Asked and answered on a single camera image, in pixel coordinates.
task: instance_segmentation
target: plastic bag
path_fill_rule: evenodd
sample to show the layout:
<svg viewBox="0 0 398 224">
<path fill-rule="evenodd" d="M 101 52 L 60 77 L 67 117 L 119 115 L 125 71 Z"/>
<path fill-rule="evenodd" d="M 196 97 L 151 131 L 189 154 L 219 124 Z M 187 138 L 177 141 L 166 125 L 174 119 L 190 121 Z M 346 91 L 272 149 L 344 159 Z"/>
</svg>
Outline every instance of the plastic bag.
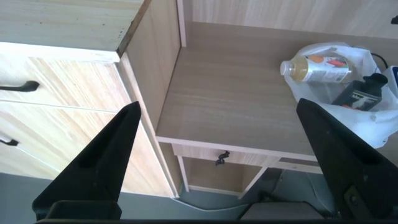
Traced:
<svg viewBox="0 0 398 224">
<path fill-rule="evenodd" d="M 380 72 L 369 50 L 341 42 L 309 45 L 299 50 L 296 56 L 333 54 L 344 56 L 354 65 L 357 80 Z M 305 98 L 318 103 L 375 149 L 383 147 L 388 137 L 398 131 L 398 99 L 388 85 L 382 88 L 382 101 L 371 111 L 358 111 L 330 104 L 349 83 L 296 82 L 290 76 L 285 76 L 285 81 L 297 102 Z"/>
</svg>

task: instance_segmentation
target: light wood panel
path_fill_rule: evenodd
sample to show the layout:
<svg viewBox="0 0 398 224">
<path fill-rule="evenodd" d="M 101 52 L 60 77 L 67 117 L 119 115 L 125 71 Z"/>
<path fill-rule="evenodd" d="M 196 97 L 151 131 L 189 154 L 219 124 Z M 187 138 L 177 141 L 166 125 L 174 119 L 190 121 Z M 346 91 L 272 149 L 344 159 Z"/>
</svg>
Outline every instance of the light wood panel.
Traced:
<svg viewBox="0 0 398 224">
<path fill-rule="evenodd" d="M 193 23 L 157 128 L 159 141 L 315 161 L 279 74 L 281 61 L 308 44 L 363 45 L 398 63 L 398 40 Z M 390 138 L 380 152 L 398 164 Z"/>
<path fill-rule="evenodd" d="M 175 1 L 152 1 L 126 54 L 156 129 L 173 73 L 180 38 Z"/>
<path fill-rule="evenodd" d="M 193 0 L 193 21 L 396 39 L 395 0 Z"/>
<path fill-rule="evenodd" d="M 0 172 L 42 179 L 54 179 L 58 171 L 15 146 L 0 143 Z"/>
<path fill-rule="evenodd" d="M 53 106 L 0 103 L 0 132 L 19 147 L 61 172 L 115 113 Z M 123 191 L 173 197 L 170 185 L 140 123 Z"/>
<path fill-rule="evenodd" d="M 178 160 L 172 150 L 161 147 L 155 138 L 157 120 L 180 48 L 177 9 L 175 1 L 151 1 L 147 7 L 116 66 L 129 96 L 140 102 L 143 127 L 174 197 L 178 197 L 182 183 Z"/>
<path fill-rule="evenodd" d="M 37 81 L 32 92 L 0 90 L 0 100 L 119 111 L 129 96 L 111 63 L 74 62 L 0 55 L 0 85 Z"/>
<path fill-rule="evenodd" d="M 0 42 L 116 51 L 143 1 L 1 1 Z"/>
<path fill-rule="evenodd" d="M 209 149 L 204 147 L 186 146 L 179 144 L 172 144 L 173 151 L 176 156 L 183 156 L 189 158 L 206 159 L 215 162 L 218 156 L 224 154 L 224 150 Z M 262 166 L 267 160 L 267 156 L 229 151 L 229 157 L 225 158 L 225 162 L 232 162 L 236 164 L 247 164 L 253 166 Z"/>
</svg>

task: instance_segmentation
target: black drawer handle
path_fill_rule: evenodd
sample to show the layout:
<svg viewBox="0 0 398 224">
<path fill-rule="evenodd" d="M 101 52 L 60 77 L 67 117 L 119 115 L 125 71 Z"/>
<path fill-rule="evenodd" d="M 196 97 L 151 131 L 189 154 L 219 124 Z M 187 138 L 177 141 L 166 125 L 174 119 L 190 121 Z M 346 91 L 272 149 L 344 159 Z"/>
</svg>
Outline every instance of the black drawer handle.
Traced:
<svg viewBox="0 0 398 224">
<path fill-rule="evenodd" d="M 229 152 L 225 151 L 225 153 L 222 153 L 221 155 L 218 156 L 218 160 L 216 161 L 216 166 L 218 165 L 224 165 L 225 164 L 225 158 L 229 157 Z"/>
<path fill-rule="evenodd" d="M 39 87 L 39 83 L 36 81 L 27 81 L 25 84 L 17 87 L 10 87 L 10 86 L 0 86 L 0 90 L 8 90 L 8 91 L 36 91 L 37 87 Z"/>
<path fill-rule="evenodd" d="M 15 141 L 13 139 L 11 139 L 11 141 L 9 141 L 9 142 L 6 142 L 6 141 L 3 141 L 0 139 L 0 142 L 6 144 L 8 146 L 17 146 L 19 144 L 19 142 Z"/>
</svg>

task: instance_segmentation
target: wooden countertop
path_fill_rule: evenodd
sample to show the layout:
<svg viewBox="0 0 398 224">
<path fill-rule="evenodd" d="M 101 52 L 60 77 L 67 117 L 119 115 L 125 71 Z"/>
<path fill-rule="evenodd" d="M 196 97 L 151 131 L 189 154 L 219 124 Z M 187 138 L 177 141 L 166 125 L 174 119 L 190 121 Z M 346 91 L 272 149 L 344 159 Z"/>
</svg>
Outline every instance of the wooden countertop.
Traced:
<svg viewBox="0 0 398 224">
<path fill-rule="evenodd" d="M 150 0 L 5 0 L 0 54 L 119 62 Z"/>
<path fill-rule="evenodd" d="M 281 61 L 317 42 L 366 45 L 396 63 L 398 40 L 194 23 L 182 48 L 157 128 L 161 142 L 315 161 L 279 73 Z M 394 163 L 391 138 L 380 150 Z"/>
</svg>

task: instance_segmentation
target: gray floor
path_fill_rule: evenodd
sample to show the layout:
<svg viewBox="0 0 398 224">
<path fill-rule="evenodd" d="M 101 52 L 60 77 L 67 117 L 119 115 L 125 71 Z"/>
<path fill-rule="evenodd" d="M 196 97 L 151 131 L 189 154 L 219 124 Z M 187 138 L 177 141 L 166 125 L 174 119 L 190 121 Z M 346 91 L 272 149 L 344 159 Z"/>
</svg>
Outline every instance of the gray floor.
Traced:
<svg viewBox="0 0 398 224">
<path fill-rule="evenodd" d="M 122 218 L 234 220 L 245 209 L 245 204 L 258 201 L 259 192 L 273 192 L 272 198 L 283 201 L 306 201 L 323 215 L 335 212 L 322 175 L 287 170 L 280 177 L 281 173 L 278 169 L 268 169 L 241 200 L 229 195 L 183 190 L 180 201 L 205 210 L 242 205 L 215 212 L 197 210 L 170 198 L 122 193 L 119 198 Z M 49 180 L 0 174 L 0 223 L 34 223 L 32 201 L 49 183 Z"/>
</svg>

